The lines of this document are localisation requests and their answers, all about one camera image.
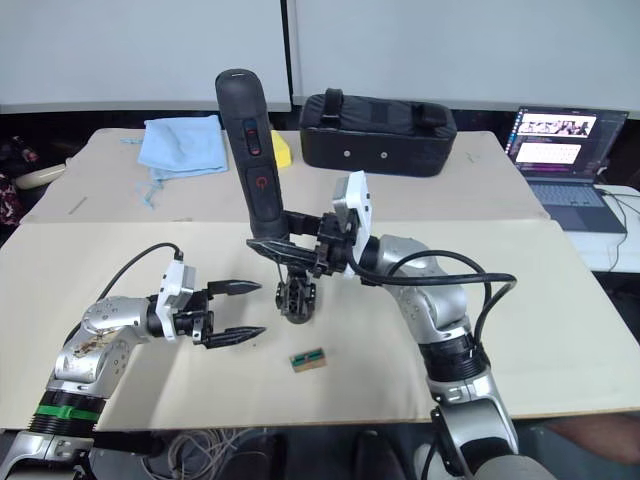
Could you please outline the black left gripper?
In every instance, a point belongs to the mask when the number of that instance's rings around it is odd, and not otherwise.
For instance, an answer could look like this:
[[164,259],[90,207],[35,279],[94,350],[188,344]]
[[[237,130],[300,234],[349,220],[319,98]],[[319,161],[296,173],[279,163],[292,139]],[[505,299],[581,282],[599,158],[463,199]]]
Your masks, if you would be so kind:
[[184,308],[174,314],[174,327],[178,336],[188,336],[194,345],[206,349],[223,348],[251,340],[266,331],[265,327],[242,326],[213,333],[214,314],[209,308],[209,297],[216,295],[244,295],[261,289],[260,283],[250,280],[219,280],[207,283],[205,289],[195,292]]

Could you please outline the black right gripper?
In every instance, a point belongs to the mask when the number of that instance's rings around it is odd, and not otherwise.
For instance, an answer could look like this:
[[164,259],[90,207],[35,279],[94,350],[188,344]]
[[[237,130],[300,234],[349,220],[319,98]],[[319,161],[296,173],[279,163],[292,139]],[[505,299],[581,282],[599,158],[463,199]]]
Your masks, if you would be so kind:
[[322,217],[300,212],[284,211],[288,232],[292,235],[316,236],[314,251],[291,242],[274,239],[247,239],[246,244],[259,255],[278,264],[313,266],[313,276],[344,273],[348,255],[357,236],[356,214],[350,212],[342,225],[336,213]]

